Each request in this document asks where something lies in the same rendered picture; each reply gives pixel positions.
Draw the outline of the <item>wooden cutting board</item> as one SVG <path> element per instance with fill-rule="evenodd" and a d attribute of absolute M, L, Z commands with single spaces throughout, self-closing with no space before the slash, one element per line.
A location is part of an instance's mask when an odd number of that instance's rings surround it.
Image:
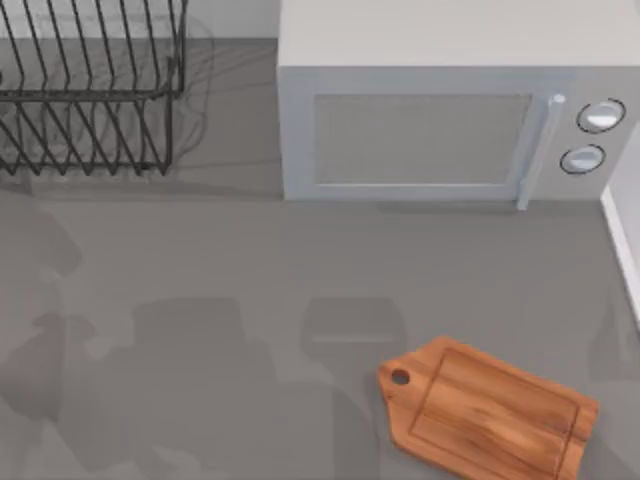
<path fill-rule="evenodd" d="M 390 440 L 465 480 L 577 480 L 600 404 L 450 337 L 383 362 Z"/>

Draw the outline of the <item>small microwave knob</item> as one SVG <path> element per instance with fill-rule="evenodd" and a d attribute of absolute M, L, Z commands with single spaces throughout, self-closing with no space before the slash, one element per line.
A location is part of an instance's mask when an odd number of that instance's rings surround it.
<path fill-rule="evenodd" d="M 605 151 L 597 145 L 590 144 L 565 152 L 559 165 L 569 175 L 585 175 L 597 170 L 605 159 Z"/>

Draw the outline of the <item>pale grey microwave oven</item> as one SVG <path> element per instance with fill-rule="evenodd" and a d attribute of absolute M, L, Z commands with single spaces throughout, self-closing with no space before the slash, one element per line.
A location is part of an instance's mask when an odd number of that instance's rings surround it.
<path fill-rule="evenodd" d="M 530 201 L 595 201 L 640 125 L 640 0 L 282 0 L 282 67 L 527 70 L 567 102 Z M 577 115 L 617 99 L 625 118 L 583 132 Z M 569 175 L 565 152 L 597 145 L 604 163 Z"/>

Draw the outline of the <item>large microwave knob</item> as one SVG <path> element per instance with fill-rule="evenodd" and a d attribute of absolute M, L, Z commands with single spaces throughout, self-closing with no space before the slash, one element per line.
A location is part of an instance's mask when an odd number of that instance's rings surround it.
<path fill-rule="evenodd" d="M 621 101 L 606 99 L 585 105 L 577 115 L 577 125 L 583 132 L 600 134 L 615 128 L 625 116 Z"/>

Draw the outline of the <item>microwave oven door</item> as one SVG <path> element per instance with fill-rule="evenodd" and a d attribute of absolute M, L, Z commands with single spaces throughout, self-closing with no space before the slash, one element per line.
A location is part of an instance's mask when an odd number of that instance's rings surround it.
<path fill-rule="evenodd" d="M 547 118 L 527 70 L 282 67 L 289 200 L 512 201 Z"/>

